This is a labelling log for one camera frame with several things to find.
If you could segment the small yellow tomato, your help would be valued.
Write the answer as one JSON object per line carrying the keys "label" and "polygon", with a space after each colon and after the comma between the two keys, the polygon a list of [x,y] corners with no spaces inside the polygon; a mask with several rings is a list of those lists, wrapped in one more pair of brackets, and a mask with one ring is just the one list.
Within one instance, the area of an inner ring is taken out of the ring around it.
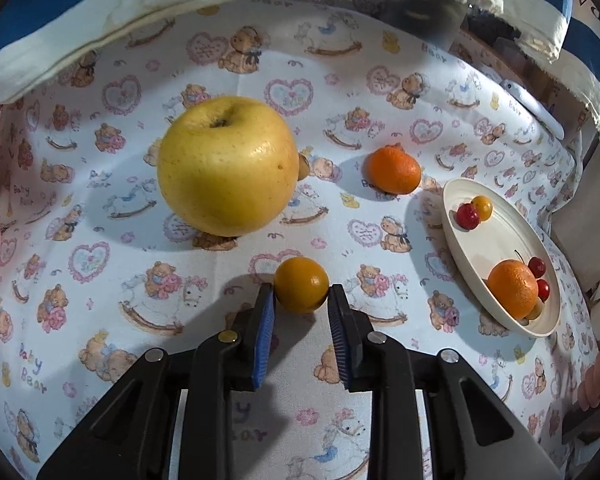
{"label": "small yellow tomato", "polygon": [[274,292],[278,303],[288,312],[309,314],[327,297],[329,278],[314,260],[294,257],[281,263],[274,273]]}
{"label": "small yellow tomato", "polygon": [[493,205],[489,197],[478,195],[471,201],[472,206],[476,208],[478,217],[481,222],[489,220],[492,216]]}

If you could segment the small dark red crabapple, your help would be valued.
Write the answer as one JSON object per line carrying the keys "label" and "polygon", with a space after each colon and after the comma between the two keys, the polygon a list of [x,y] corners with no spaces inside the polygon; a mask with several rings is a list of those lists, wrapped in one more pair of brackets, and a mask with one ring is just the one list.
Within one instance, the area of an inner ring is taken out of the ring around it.
{"label": "small dark red crabapple", "polygon": [[466,231],[472,231],[480,223],[480,216],[476,206],[472,203],[461,204],[455,211],[456,223]]}

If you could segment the orange mandarin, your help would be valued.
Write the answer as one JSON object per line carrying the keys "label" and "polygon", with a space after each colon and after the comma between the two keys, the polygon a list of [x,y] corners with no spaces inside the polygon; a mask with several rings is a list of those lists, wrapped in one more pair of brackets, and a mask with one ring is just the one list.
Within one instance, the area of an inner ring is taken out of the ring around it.
{"label": "orange mandarin", "polygon": [[414,192],[422,180],[417,160],[396,145],[383,146],[368,155],[365,171],[375,188],[393,195]]}

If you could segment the large orange in plate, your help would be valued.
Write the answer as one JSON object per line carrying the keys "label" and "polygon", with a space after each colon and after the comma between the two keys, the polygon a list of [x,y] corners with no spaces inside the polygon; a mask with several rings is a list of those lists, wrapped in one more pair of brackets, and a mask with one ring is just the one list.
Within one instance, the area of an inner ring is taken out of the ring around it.
{"label": "large orange in plate", "polygon": [[535,307],[539,287],[529,267],[507,259],[492,268],[486,287],[512,318],[525,318]]}

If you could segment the baby bear printed bedsheet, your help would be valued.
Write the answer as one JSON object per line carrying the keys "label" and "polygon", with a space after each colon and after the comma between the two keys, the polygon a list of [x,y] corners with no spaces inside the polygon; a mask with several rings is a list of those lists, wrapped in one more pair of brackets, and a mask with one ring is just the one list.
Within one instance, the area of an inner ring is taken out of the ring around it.
{"label": "baby bear printed bedsheet", "polygon": [[[271,107],[309,166],[227,240],[174,214],[156,171],[170,123],[219,96]],[[0,452],[34,478],[144,351],[195,347],[306,257],[378,330],[460,352],[565,468],[562,416],[597,352],[576,277],[548,245],[557,330],[498,325],[446,246],[442,190],[478,182],[542,231],[577,172],[498,84],[351,11],[239,1],[89,53],[0,107]]]}

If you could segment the large yellow apple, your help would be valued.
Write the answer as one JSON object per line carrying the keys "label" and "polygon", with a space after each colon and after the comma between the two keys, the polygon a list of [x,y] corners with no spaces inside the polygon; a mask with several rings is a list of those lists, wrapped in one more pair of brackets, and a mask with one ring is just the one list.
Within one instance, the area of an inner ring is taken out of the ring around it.
{"label": "large yellow apple", "polygon": [[187,224],[242,236],[287,206],[298,180],[298,150],[274,108],[221,96],[172,122],[160,143],[157,177],[162,197]]}

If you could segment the small brown longan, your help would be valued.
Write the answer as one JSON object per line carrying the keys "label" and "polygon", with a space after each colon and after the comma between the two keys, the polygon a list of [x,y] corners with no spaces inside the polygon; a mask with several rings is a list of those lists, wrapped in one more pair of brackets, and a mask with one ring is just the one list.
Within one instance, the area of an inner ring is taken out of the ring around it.
{"label": "small brown longan", "polygon": [[306,177],[309,177],[311,172],[311,166],[306,156],[298,154],[298,180],[302,181]]}

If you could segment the cream round plate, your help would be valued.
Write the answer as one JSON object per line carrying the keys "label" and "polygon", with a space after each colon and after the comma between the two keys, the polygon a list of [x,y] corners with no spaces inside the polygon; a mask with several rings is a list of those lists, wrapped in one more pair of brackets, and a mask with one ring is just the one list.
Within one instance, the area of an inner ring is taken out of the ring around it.
{"label": "cream round plate", "polygon": [[[460,205],[478,195],[491,201],[492,216],[468,231],[456,222],[455,213]],[[538,233],[517,208],[477,181],[455,178],[443,187],[442,209],[442,226],[449,251],[469,289],[486,312],[508,330],[528,337],[545,338],[555,333],[562,304],[558,278]],[[544,280],[550,286],[550,296],[540,315],[524,324],[511,316],[493,296],[486,286],[486,279],[494,266],[504,260],[528,262],[532,257],[538,257],[546,264]]]}

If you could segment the small yellow tomato in plate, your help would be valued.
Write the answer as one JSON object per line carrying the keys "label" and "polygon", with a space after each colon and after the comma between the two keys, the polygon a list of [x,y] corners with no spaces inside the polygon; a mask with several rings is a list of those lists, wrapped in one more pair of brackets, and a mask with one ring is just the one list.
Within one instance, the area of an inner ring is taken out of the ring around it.
{"label": "small yellow tomato in plate", "polygon": [[472,206],[476,208],[478,217],[481,222],[489,220],[492,216],[493,205],[489,197],[478,195],[471,201]]}

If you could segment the brown longan in plate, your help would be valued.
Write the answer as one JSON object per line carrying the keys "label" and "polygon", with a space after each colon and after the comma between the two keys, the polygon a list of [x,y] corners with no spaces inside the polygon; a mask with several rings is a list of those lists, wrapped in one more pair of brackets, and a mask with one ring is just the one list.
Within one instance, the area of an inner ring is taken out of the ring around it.
{"label": "brown longan in plate", "polygon": [[534,307],[530,310],[530,312],[524,317],[527,321],[532,321],[538,318],[544,309],[544,302],[540,297],[536,298]]}

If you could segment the red crabapple with stem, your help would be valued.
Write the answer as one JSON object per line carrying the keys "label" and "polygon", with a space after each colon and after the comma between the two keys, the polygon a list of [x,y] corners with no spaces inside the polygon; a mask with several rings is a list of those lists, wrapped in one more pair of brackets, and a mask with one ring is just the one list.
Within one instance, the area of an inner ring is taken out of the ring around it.
{"label": "red crabapple with stem", "polygon": [[535,278],[542,278],[546,273],[546,263],[539,257],[531,257],[527,266]]}

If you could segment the red cherry tomato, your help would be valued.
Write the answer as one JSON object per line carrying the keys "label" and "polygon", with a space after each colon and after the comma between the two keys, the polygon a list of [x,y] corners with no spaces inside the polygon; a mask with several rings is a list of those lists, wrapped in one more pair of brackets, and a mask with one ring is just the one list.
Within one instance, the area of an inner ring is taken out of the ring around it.
{"label": "red cherry tomato", "polygon": [[536,284],[538,285],[539,300],[545,302],[550,296],[550,284],[548,284],[547,281],[544,280],[544,278],[539,278],[536,281]]}

